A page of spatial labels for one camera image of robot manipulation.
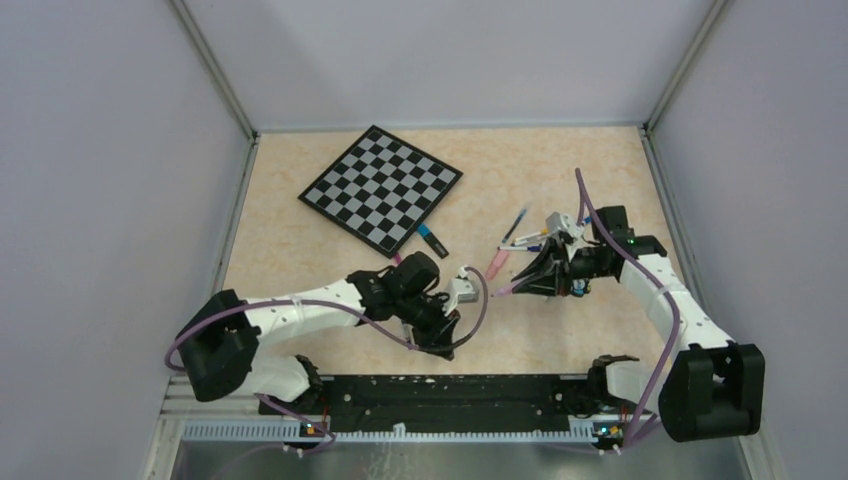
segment floor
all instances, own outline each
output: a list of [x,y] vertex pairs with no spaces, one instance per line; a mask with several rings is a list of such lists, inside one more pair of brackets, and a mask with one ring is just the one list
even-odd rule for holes
[[[485,270],[521,206],[531,208],[516,234],[544,226],[559,211],[576,215],[574,169],[580,167],[596,207],[625,205],[637,234],[653,234],[675,261],[668,227],[635,127],[393,131],[464,172],[426,220],[451,252],[442,278],[464,264]],[[263,135],[225,280],[240,297],[282,295],[323,286],[389,261],[308,208],[297,196],[361,132]],[[401,254],[435,255],[419,236]],[[497,288],[534,254],[512,252]],[[480,306],[462,305],[463,335]],[[401,334],[397,320],[385,322]],[[663,339],[615,280],[599,280],[584,298],[515,295],[494,298],[473,340],[448,362],[408,351],[373,329],[339,328],[279,345],[303,354],[322,374],[580,373],[602,354],[656,362]]]

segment wooden tabletop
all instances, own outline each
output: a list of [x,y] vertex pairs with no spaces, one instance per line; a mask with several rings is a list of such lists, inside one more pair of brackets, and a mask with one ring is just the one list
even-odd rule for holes
[[[361,133],[262,136],[225,288],[242,298],[284,295],[389,264],[297,199]],[[575,167],[582,169],[596,207],[626,206],[636,233],[655,235],[677,265],[635,127],[392,133],[464,172],[426,220],[450,256],[439,260],[418,235],[401,249],[402,255],[420,250],[437,260],[443,280],[463,264],[485,271],[527,202],[532,206],[516,235],[543,228],[551,212],[576,215]],[[533,255],[512,252],[490,287],[507,284]],[[664,343],[638,302],[613,279],[593,282],[584,298],[515,295],[491,299],[489,307],[480,331],[452,362],[408,351],[368,326],[316,332],[273,353],[306,355],[322,374],[585,373],[607,353],[654,363]],[[455,338],[471,328],[479,308],[460,306]],[[397,319],[383,325],[402,332]]]

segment black and white checkered board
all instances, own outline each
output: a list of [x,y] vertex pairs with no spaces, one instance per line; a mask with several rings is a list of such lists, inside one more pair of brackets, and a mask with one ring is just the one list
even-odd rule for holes
[[461,176],[372,126],[298,198],[391,258]]

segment wall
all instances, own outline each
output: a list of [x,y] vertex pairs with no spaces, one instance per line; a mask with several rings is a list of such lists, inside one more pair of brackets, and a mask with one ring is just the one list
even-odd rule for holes
[[0,125],[0,478],[137,478],[246,140],[161,0],[3,2]]
[[846,25],[844,0],[736,2],[657,133],[712,314],[765,352],[791,478],[844,478]]
[[639,123],[709,0],[187,0],[261,130]]

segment white panel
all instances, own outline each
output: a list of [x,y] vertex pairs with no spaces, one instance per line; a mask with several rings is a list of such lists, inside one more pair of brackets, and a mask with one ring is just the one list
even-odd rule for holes
[[633,123],[709,0],[189,0],[259,130]]
[[0,478],[137,478],[246,153],[166,2],[0,7]]
[[766,357],[790,478],[845,478],[848,2],[736,2],[658,131],[716,323]]

